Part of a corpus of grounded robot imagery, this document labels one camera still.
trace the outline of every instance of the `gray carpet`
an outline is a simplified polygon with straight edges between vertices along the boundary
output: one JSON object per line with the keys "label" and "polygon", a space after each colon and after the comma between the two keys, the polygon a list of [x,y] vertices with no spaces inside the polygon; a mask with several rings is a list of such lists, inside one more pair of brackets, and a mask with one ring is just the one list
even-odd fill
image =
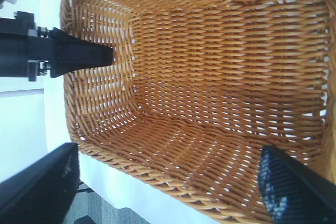
{"label": "gray carpet", "polygon": [[[80,186],[80,189],[85,188],[85,184]],[[63,224],[74,224],[75,220],[85,215],[90,216],[96,224],[149,224],[129,208],[112,207],[95,192],[76,194]]]}

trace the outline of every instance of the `wicker weave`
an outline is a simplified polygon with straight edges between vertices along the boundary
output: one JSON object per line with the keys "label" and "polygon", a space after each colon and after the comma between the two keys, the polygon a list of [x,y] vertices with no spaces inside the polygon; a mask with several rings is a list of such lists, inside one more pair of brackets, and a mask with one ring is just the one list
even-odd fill
{"label": "wicker weave", "polygon": [[116,51],[65,76],[72,140],[222,223],[270,223],[262,145],[336,181],[334,1],[62,0],[63,30]]}

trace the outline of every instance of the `white surface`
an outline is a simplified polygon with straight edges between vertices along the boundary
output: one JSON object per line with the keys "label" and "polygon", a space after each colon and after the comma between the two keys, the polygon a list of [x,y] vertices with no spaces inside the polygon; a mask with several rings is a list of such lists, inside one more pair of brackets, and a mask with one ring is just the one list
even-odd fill
{"label": "white surface", "polygon": [[[40,0],[41,23],[58,26],[60,0]],[[69,142],[66,128],[63,78],[44,79],[47,148],[54,150]],[[129,207],[150,224],[218,223],[167,194],[99,162],[80,154],[80,178],[116,208]]]}
{"label": "white surface", "polygon": [[0,78],[0,92],[43,89],[43,76],[38,76],[36,81],[28,81],[28,78]]}
{"label": "white surface", "polygon": [[39,93],[0,92],[0,182],[47,154],[43,90]]}

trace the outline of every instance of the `woven basket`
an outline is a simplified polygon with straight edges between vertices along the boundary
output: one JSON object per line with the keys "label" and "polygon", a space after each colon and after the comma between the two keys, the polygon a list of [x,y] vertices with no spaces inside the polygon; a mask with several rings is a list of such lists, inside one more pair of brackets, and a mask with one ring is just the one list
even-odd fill
{"label": "woven basket", "polygon": [[62,0],[63,30],[116,52],[65,76],[72,140],[222,223],[270,223],[264,144],[336,181],[335,6]]}

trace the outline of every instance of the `white table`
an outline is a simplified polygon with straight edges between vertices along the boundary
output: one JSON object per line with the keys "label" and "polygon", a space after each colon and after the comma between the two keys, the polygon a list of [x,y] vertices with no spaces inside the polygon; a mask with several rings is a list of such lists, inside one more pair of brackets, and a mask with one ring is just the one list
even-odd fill
{"label": "white table", "polygon": [[[45,113],[48,151],[70,142],[66,127],[63,78],[45,77]],[[116,208],[129,207],[150,224],[215,224],[171,196],[118,171],[103,162],[79,154],[80,179]]]}

